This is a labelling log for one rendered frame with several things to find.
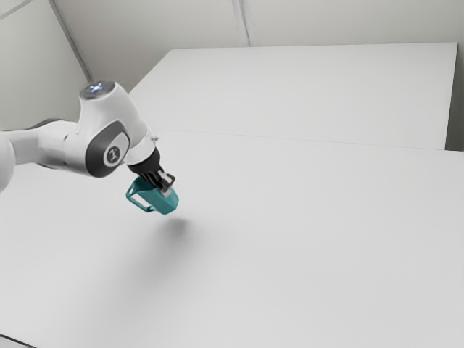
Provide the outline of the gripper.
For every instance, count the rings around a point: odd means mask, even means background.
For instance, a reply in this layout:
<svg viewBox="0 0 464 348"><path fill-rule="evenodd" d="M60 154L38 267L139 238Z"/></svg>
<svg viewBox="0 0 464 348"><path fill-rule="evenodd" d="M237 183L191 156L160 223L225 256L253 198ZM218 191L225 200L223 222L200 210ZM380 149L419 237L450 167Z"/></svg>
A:
<svg viewBox="0 0 464 348"><path fill-rule="evenodd" d="M147 183L158 188L161 192L167 192L175 182L175 176L166 173L160 164L160 152L155 148L153 152L142 162L129 165L128 169L141 176Z"/></svg>

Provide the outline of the teal faceted mug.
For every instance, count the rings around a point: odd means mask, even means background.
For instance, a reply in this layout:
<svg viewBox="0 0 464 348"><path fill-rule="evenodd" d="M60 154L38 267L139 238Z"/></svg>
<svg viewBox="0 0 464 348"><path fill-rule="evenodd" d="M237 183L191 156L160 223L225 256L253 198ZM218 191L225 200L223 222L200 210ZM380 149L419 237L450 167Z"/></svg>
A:
<svg viewBox="0 0 464 348"><path fill-rule="evenodd" d="M174 188L161 192L143 178L135 179L125 193L126 199L144 212L168 215L177 209L179 198Z"/></svg>

